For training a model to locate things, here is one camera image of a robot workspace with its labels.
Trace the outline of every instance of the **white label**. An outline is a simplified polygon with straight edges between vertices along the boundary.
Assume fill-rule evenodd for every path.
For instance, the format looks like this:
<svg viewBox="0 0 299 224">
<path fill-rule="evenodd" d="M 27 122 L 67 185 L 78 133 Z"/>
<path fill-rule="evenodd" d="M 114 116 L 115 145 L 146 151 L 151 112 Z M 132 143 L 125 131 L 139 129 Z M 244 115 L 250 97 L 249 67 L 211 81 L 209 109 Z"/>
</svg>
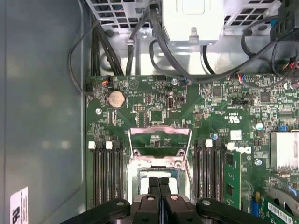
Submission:
<svg viewBox="0 0 299 224">
<path fill-rule="evenodd" d="M 10 224 L 29 224 L 28 187 L 10 196 Z"/>
<path fill-rule="evenodd" d="M 242 131 L 241 130 L 232 130 L 230 131 L 230 139 L 235 141 L 242 140 Z"/>
<path fill-rule="evenodd" d="M 273 212 L 275 215 L 277 215 L 279 218 L 281 218 L 285 223 L 293 224 L 293 220 L 291 217 L 289 217 L 287 214 L 276 208 L 273 204 L 268 202 L 268 209 Z"/>
</svg>

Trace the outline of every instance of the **blue wire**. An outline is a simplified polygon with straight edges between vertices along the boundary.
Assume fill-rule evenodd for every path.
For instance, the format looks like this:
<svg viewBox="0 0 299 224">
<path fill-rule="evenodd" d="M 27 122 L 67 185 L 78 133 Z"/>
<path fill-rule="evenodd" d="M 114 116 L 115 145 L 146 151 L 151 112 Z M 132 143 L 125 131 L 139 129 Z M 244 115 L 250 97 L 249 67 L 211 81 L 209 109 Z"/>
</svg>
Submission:
<svg viewBox="0 0 299 224">
<path fill-rule="evenodd" d="M 246 75 L 244 74 L 243 77 L 242 77 L 242 82 L 244 82 L 245 76 L 246 76 Z"/>
<path fill-rule="evenodd" d="M 297 196 L 297 191 L 295 189 L 291 188 L 291 186 L 288 186 L 288 188 L 291 192 L 294 193 L 295 196 Z"/>
<path fill-rule="evenodd" d="M 123 7 L 122 6 L 119 6 L 117 8 L 115 8 L 114 10 L 121 10 Z"/>
</svg>

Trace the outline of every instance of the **gray side panel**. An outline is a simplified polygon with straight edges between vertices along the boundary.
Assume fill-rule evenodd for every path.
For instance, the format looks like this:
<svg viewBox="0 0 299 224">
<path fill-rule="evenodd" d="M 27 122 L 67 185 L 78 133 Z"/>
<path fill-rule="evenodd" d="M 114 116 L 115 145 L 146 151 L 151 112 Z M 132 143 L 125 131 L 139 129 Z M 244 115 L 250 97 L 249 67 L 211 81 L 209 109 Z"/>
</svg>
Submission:
<svg viewBox="0 0 299 224">
<path fill-rule="evenodd" d="M 0 223 L 4 223 L 5 0 L 0 0 Z"/>
<path fill-rule="evenodd" d="M 89 22 L 76 0 L 8 0 L 6 12 L 3 223 L 10 196 L 28 186 L 29 223 L 55 224 L 85 210 L 83 99 L 68 76 L 67 53 Z M 88 45 L 73 57 L 78 78 L 88 71 L 82 50 L 88 59 Z"/>
</svg>

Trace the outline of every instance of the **aluminum heatsink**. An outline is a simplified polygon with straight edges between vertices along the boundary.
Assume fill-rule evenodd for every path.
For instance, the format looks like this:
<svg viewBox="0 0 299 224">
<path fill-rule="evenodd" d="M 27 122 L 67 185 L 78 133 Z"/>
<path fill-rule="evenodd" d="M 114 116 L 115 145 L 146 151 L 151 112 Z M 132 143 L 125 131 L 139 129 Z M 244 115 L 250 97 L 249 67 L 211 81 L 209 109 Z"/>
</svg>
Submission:
<svg viewBox="0 0 299 224">
<path fill-rule="evenodd" d="M 270 134 L 271 167 L 277 170 L 299 170 L 299 132 Z"/>
</svg>

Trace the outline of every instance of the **cable clip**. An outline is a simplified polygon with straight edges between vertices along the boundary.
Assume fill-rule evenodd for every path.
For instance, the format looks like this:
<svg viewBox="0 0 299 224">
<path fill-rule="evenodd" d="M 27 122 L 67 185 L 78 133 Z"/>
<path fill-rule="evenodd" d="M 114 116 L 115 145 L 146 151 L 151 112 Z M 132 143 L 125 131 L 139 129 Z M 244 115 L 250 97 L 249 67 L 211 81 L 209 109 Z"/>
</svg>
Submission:
<svg viewBox="0 0 299 224">
<path fill-rule="evenodd" d="M 134 46 L 134 44 L 135 44 L 135 41 L 134 41 L 134 40 L 132 40 L 132 39 L 128 39 L 128 40 L 127 40 L 127 45 L 132 45 L 132 46 Z"/>
</svg>

